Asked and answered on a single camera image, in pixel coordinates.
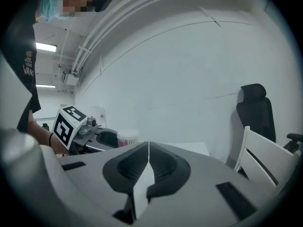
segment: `blue surgical mask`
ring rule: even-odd
[[[63,15],[63,0],[40,0],[38,11],[47,22],[54,17],[58,19],[69,18]]]

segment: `black t-shirt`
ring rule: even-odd
[[[33,28],[37,4],[38,0],[28,0],[14,16],[0,40],[0,49],[8,64],[32,94],[17,127],[20,132],[27,132],[29,110],[34,113],[41,109],[36,88],[37,48]]]

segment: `ceiling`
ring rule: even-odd
[[[40,88],[39,90],[58,90],[59,86],[60,91],[65,89],[72,91],[72,88],[58,82],[58,77],[61,81],[62,72],[71,68],[76,51],[83,38],[103,16],[104,12],[89,12],[81,15],[81,17],[68,20],[54,18],[52,21],[46,22],[43,17],[40,17],[36,21],[36,24],[34,24],[36,41],[57,46],[55,53],[42,50],[37,52],[36,83],[56,86],[56,89]]]

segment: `ceiling light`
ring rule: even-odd
[[[39,84],[36,84],[36,87],[50,87],[50,88],[56,88],[54,85],[39,85]]]
[[[56,52],[57,46],[51,44],[36,43],[37,49]]]

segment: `white folding chair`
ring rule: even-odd
[[[277,194],[291,176],[300,154],[299,150],[290,153],[246,126],[235,171],[242,167],[249,180]]]

